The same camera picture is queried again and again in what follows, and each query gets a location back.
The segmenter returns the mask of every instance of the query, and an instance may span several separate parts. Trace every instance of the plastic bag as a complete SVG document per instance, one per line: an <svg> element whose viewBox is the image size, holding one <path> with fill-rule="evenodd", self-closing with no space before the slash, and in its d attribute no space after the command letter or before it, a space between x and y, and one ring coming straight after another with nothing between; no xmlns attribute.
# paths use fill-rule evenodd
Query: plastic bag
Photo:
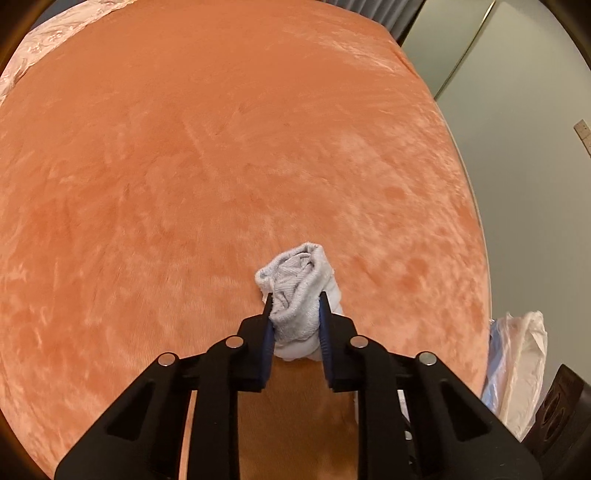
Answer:
<svg viewBox="0 0 591 480"><path fill-rule="evenodd" d="M540 398L548 334L540 312L491 324L486 384L482 401L518 440L532 426Z"/></svg>

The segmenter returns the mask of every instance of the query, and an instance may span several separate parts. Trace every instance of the grey curtain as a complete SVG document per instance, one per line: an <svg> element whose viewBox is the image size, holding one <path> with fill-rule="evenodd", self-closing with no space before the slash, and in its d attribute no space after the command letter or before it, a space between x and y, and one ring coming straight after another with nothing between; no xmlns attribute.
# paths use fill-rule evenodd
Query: grey curtain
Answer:
<svg viewBox="0 0 591 480"><path fill-rule="evenodd" d="M49 20L51 17L55 17L57 14L61 14L63 11L68 10L70 7L74 5L81 4L84 0L56 0L53 2L47 10L45 10L31 29L35 28L37 25L41 25L45 20Z"/></svg>
<svg viewBox="0 0 591 480"><path fill-rule="evenodd" d="M402 43L425 0L322 0L358 13L379 24Z"/></svg>

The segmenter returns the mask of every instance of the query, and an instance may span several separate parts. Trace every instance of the white towel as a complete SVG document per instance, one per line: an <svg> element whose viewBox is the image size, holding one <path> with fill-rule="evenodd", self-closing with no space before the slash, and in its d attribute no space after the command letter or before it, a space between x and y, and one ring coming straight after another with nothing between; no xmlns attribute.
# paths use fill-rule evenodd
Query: white towel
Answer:
<svg viewBox="0 0 591 480"><path fill-rule="evenodd" d="M277 255L255 274L263 301L273 294L269 318L275 327L275 355L284 360L321 360L319 295L325 291L330 308L343 314L335 271L321 245L306 242Z"/></svg>

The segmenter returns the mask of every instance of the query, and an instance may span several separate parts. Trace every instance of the orange velvet bedspread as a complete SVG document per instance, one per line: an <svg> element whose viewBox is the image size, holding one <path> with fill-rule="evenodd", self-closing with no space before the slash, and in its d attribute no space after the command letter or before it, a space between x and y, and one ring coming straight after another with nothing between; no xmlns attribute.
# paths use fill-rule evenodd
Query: orange velvet bedspread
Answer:
<svg viewBox="0 0 591 480"><path fill-rule="evenodd" d="M306 0L138 0L66 41L0 108L0 408L23 445L52 475L160 352L260 312L254 272L303 241L360 333L479 393L478 216L381 26ZM320 364L278 361L241 399L243 478L355 478L351 397Z"/></svg>

